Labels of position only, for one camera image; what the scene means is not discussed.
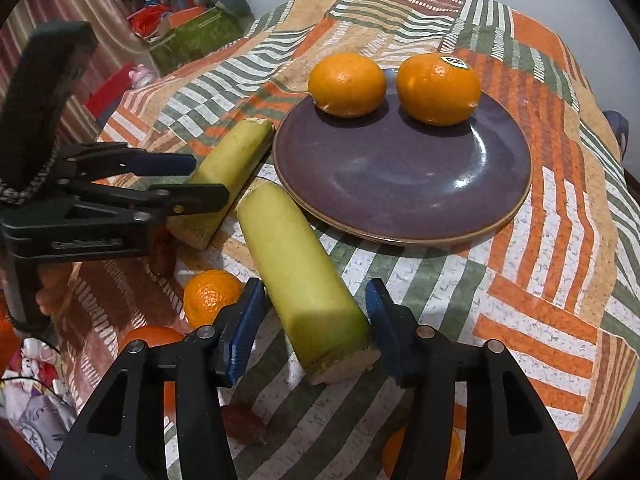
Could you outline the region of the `large orange with sticker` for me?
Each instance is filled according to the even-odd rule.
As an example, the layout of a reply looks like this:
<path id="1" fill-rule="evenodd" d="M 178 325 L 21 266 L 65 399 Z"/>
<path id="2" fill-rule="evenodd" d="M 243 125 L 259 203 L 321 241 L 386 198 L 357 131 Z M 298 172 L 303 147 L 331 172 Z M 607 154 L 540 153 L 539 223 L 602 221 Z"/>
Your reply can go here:
<path id="1" fill-rule="evenodd" d="M 404 111 L 427 125 L 465 122 L 480 105 L 480 80 L 467 62 L 438 52 L 410 56 L 396 75 Z"/>

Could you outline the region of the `green cardboard box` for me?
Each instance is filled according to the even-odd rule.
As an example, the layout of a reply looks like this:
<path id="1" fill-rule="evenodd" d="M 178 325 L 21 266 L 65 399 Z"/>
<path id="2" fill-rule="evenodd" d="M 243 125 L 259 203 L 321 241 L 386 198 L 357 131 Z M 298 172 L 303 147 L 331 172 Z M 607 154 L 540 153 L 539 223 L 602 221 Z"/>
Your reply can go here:
<path id="1" fill-rule="evenodd" d="M 158 73 L 166 76 L 242 35 L 232 16 L 218 9 L 209 9 L 154 41 L 150 45 L 150 55 Z"/>

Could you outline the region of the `purple ceramic plate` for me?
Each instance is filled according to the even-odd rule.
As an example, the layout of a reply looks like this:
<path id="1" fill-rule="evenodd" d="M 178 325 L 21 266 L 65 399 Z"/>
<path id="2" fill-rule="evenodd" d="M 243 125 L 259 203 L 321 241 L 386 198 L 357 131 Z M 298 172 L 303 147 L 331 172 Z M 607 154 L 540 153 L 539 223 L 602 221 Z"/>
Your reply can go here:
<path id="1" fill-rule="evenodd" d="M 302 99 L 272 146 L 281 184 L 329 226 L 383 244 L 449 246 L 500 229 L 532 182 L 529 144 L 488 94 L 470 119 L 434 127 L 401 107 L 386 70 L 383 104 L 359 118 L 333 117 Z"/>

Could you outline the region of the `small mandarin orange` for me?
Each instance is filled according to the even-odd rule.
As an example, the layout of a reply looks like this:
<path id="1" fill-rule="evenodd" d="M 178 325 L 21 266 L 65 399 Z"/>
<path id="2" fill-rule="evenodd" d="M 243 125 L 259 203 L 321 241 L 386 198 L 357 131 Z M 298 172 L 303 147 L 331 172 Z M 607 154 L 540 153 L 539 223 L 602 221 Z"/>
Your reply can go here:
<path id="1" fill-rule="evenodd" d="M 451 479 L 461 454 L 462 443 L 454 428 L 410 422 L 386 441 L 382 467 L 389 479 L 394 472 L 397 479 Z"/>
<path id="2" fill-rule="evenodd" d="M 212 269 L 194 275 L 183 292 L 183 311 L 190 326 L 197 328 L 215 321 L 222 308 L 241 297 L 243 283 L 233 274 Z"/>

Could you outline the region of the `plain large orange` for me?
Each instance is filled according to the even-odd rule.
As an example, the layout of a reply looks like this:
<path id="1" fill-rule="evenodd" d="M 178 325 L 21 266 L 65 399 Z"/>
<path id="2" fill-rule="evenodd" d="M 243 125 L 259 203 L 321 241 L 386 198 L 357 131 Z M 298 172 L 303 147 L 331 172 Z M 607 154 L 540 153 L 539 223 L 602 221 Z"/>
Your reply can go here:
<path id="1" fill-rule="evenodd" d="M 357 118 L 382 105 L 387 82 L 380 66 L 370 58 L 339 53 L 314 66 L 307 88 L 322 112 L 334 117 Z"/>

